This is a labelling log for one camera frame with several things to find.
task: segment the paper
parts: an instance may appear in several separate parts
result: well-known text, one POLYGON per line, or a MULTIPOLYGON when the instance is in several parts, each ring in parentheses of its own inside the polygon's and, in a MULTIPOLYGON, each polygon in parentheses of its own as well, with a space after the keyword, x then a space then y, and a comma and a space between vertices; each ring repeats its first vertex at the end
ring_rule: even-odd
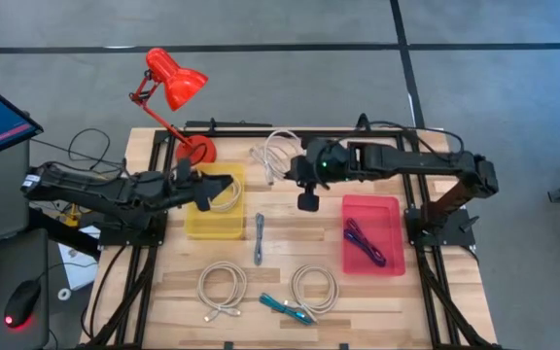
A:
MULTIPOLYGON (((94 226, 89 226, 81 228, 80 232, 91 235, 94 238, 98 238, 101 231, 94 226)), ((63 263, 76 263, 79 265, 89 265, 91 263, 96 263, 96 260, 93 257, 80 253, 71 247, 65 246, 63 244, 58 244, 58 246, 59 254, 62 257, 63 263)), ((71 264, 65 264, 64 269, 66 271, 66 277, 68 278, 69 288, 71 289, 71 291, 77 291, 94 281, 94 278, 96 277, 96 271, 98 270, 98 265, 94 264, 88 267, 80 267, 71 264)))

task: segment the lamp shade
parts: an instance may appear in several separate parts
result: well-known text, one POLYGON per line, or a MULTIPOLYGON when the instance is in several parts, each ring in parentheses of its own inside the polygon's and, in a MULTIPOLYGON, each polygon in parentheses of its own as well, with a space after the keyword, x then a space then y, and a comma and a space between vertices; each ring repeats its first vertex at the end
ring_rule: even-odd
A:
POLYGON ((154 79, 163 83, 165 100, 172 111, 187 103, 209 80, 200 72, 179 66, 164 49, 148 51, 146 63, 154 79))

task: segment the wooden tabletop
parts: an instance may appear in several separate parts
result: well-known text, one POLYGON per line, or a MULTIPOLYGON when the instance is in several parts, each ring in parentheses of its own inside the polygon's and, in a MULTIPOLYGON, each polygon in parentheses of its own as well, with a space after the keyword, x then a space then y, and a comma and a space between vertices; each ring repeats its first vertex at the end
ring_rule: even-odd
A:
MULTIPOLYGON (((154 128, 131 130, 126 158, 128 170, 148 169, 154 128)), ((438 151, 447 151, 444 136, 423 132, 423 138, 438 151)), ((368 139, 392 144, 392 140, 368 139)), ((318 189, 321 196, 317 213, 297 209, 302 189, 292 182, 266 184, 263 167, 248 156, 248 150, 263 138, 216 138, 217 161, 242 162, 246 166, 245 239, 239 241, 190 240, 183 225, 187 210, 169 211, 168 228, 163 246, 158 249, 148 312, 145 348, 222 348, 233 341, 235 348, 337 348, 348 343, 350 348, 431 348, 425 305, 422 297, 416 256, 408 244, 403 228, 406 273, 400 277, 346 275, 342 272, 341 200, 345 194, 363 193, 394 196, 401 210, 406 202, 401 176, 375 182, 333 184, 330 191, 318 189), (265 215, 262 242, 262 265, 253 262, 256 239, 254 217, 265 215), (241 266, 248 278, 245 298, 238 305, 240 317, 220 314, 206 323, 209 308, 198 301, 195 287, 198 276, 207 265, 230 261, 241 266), (291 273, 299 266, 318 263, 327 266, 338 280, 340 297, 333 311, 318 317, 319 323, 306 327, 286 315, 272 312, 259 303, 259 295, 269 293, 278 300, 290 299, 291 273)), ((438 199, 455 183, 455 178, 428 176, 432 199, 438 199)), ((107 264, 118 251, 103 251, 96 281, 103 277, 107 264)), ((127 248, 108 276, 97 308, 97 332, 112 315, 123 297, 124 280, 131 249, 127 248)), ((451 295, 457 306, 478 333, 496 341, 487 301, 476 261, 464 250, 443 247, 444 262, 451 295)), ((206 283, 209 297, 225 298, 232 282, 228 273, 213 272, 206 283)), ((304 280, 308 298, 322 297, 327 284, 322 276, 308 275, 304 280)), ((94 284, 90 305, 98 283, 94 284)), ((443 342, 443 311, 436 302, 443 342)), ((137 317, 137 301, 128 319, 127 340, 132 340, 137 317)), ((83 335, 81 341, 87 341, 83 335)))

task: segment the black metal frame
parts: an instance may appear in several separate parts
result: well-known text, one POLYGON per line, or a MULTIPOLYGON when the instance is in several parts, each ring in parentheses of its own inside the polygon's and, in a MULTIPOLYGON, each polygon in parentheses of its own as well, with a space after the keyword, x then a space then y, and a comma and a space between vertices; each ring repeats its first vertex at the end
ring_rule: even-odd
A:
MULTIPOLYGON (((235 130, 235 129, 222 129, 218 130, 216 125, 213 122, 209 123, 210 127, 206 130, 184 130, 184 136, 193 136, 193 135, 205 135, 209 137, 266 137, 268 136, 270 130, 273 128, 268 129, 255 129, 255 130, 248 130, 248 124, 242 124, 244 129, 235 130)), ((293 132, 300 138, 312 138, 312 137, 343 137, 347 135, 349 130, 293 130, 293 132)), ((359 132, 352 132, 352 138, 394 138, 397 142, 397 148, 400 150, 404 150, 404 135, 403 132, 400 130, 390 130, 390 129, 366 129, 359 132)), ((169 134, 167 130, 158 130, 155 132, 155 136, 153 139, 153 150, 151 153, 151 160, 149 164, 149 170, 154 170, 158 163, 158 151, 163 142, 167 140, 167 151, 165 154, 164 159, 164 169, 169 168, 173 159, 173 152, 174 152, 174 138, 169 134)), ((411 152, 419 152, 418 144, 416 144, 415 139, 408 140, 411 144, 411 152)), ((403 189, 405 192, 405 198, 407 201, 408 208, 415 208, 416 203, 414 200, 414 190, 411 185, 410 176, 409 175, 402 175, 403 181, 403 189)), ((421 195, 422 202, 428 202, 430 200, 429 197, 429 190, 427 187, 427 181, 424 175, 418 176, 418 185, 419 191, 421 195)), ((439 246, 432 246, 432 253, 434 256, 434 263, 436 268, 436 276, 438 286, 433 285, 434 280, 427 278, 428 275, 433 275, 431 268, 427 264, 427 255, 424 251, 423 246, 414 246, 416 258, 419 261, 418 269, 421 275, 421 288, 423 291, 423 299, 425 300, 425 311, 427 316, 427 322, 429 325, 429 333, 430 339, 432 342, 432 346, 434 349, 486 349, 487 346, 479 345, 479 344, 471 344, 471 346, 463 346, 461 345, 458 327, 463 328, 463 331, 466 333, 474 334, 478 337, 478 334, 474 332, 470 324, 466 322, 463 315, 457 309, 455 304, 450 299, 450 291, 448 287, 448 281, 446 278, 446 270, 444 268, 444 259, 442 256, 442 252, 439 246), (445 305, 444 314, 446 318, 446 326, 448 331, 448 337, 450 343, 442 343, 439 334, 439 327, 438 327, 438 319, 436 314, 436 308, 434 304, 434 299, 432 295, 432 291, 435 292, 438 299, 445 305)), ((133 284, 133 280, 135 279, 135 273, 138 268, 139 264, 139 255, 140 255, 140 248, 133 248, 133 254, 131 255, 131 260, 129 263, 126 284, 125 284, 125 291, 124 294, 126 295, 133 284)), ((150 248, 149 249, 149 258, 152 257, 155 260, 157 256, 157 248, 150 248)), ((144 337, 144 330, 145 330, 145 323, 146 318, 148 315, 148 305, 150 301, 150 294, 151 294, 151 286, 152 286, 152 278, 148 281, 147 285, 144 287, 141 296, 140 307, 138 310, 138 317, 137 317, 137 325, 135 327, 135 334, 134 334, 134 343, 141 347, 143 337, 144 337)), ((122 345, 126 330, 126 318, 124 318, 123 322, 120 324, 117 332, 116 344, 122 345)), ((340 347, 348 349, 349 346, 345 343, 339 344, 340 347)))

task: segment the scissors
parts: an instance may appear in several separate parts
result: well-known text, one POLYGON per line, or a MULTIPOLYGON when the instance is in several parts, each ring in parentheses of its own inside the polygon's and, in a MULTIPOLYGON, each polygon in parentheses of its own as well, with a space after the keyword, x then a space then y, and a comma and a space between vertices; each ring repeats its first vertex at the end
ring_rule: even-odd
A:
POLYGON ((374 264, 379 267, 385 267, 386 258, 384 258, 377 247, 368 241, 358 223, 353 219, 347 219, 345 224, 347 226, 343 232, 345 239, 362 249, 374 264))

